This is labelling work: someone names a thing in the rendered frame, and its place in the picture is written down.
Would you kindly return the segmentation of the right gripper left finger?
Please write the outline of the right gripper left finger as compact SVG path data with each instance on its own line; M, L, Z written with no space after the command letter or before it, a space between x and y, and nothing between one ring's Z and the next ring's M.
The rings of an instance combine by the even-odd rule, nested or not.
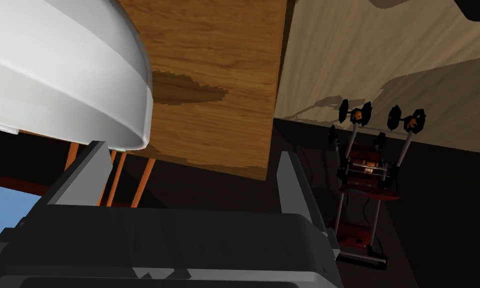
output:
M43 204L95 206L111 170L107 143L92 141L49 188Z

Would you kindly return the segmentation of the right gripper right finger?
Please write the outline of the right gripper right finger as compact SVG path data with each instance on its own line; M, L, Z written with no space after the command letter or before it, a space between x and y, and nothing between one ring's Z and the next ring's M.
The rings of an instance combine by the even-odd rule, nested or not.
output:
M276 177L281 212L302 215L326 235L327 228L296 153L281 152Z

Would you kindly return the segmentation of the orange wooden bars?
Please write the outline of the orange wooden bars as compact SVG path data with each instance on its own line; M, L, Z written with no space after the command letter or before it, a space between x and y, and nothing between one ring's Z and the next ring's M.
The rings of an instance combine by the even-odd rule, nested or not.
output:
M68 156L67 156L67 161L66 161L66 167L65 167L66 170L75 161L76 156L77 156L77 152L78 152L78 148L79 148L78 143L72 142L70 144L70 148L69 148ZM120 156L120 159L119 159L119 163L118 163L118 165L116 167L116 170L115 170L115 173L114 173L112 185L111 185L111 187L109 189L109 192L107 194L108 198L106 199L106 202L103 201L103 197L105 196L105 192L107 191L107 183L108 182L106 182L105 185L104 185L103 191L101 192L100 197L97 201L97 206L111 207L113 205L115 192L116 192L116 189L118 187L118 183L119 183L119 180L120 180L121 172L123 171L123 167L124 167L126 157L127 157L127 153L122 152L121 156ZM148 159L147 164L145 166L145 169L143 171L142 177L140 179L140 182L139 182L138 187L136 189L136 192L134 194L132 203L129 204L128 206L130 206L132 208L137 208L138 207L138 205L140 203L140 200L142 198L142 195L144 193L144 190L146 188L147 182L149 180L149 177L151 175L151 172L153 170L155 162L156 162L156 160L153 159L153 158Z

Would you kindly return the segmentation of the red and black exercise machine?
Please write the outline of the red and black exercise machine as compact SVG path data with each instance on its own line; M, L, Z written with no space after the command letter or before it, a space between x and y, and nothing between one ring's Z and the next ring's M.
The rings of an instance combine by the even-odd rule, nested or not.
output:
M348 144L341 145L336 127L332 125L328 132L328 141L334 145L335 152L339 157L337 178L340 181L339 203L337 214L330 223L334 231L335 239L341 249L351 248L363 251L354 253L341 250L337 260L351 263L375 270L386 270L388 258L383 251L376 252L373 243L377 240L376 228L379 219L379 211L383 201L397 200L398 174L401 163L412 142L412 137L423 130L426 114L424 109L416 109L413 114L402 117L402 111L395 105L388 114L387 129L381 130L373 141L372 146L356 144L355 138L359 128L368 125L371 119L371 102L366 102L361 108L349 108L347 99L343 99L339 106L338 120L343 123L346 119L352 123L352 134ZM386 143L386 133L394 131L400 123L407 132L407 137L399 158L396 162L386 162L382 157L382 151ZM355 224L341 220L345 197L355 195L365 198L368 202L374 200L376 207L374 219L366 225Z

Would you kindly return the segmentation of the brown wooden table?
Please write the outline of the brown wooden table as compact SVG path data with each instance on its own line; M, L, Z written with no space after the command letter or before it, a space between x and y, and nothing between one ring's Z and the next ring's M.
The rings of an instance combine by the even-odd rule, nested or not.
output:
M137 156L266 178L287 0L118 0L151 60Z

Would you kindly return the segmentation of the window with brown frame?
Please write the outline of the window with brown frame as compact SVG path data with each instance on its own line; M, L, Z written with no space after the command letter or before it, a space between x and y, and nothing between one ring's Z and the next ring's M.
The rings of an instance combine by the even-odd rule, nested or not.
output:
M47 189L45 185L0 176L0 232L25 217Z

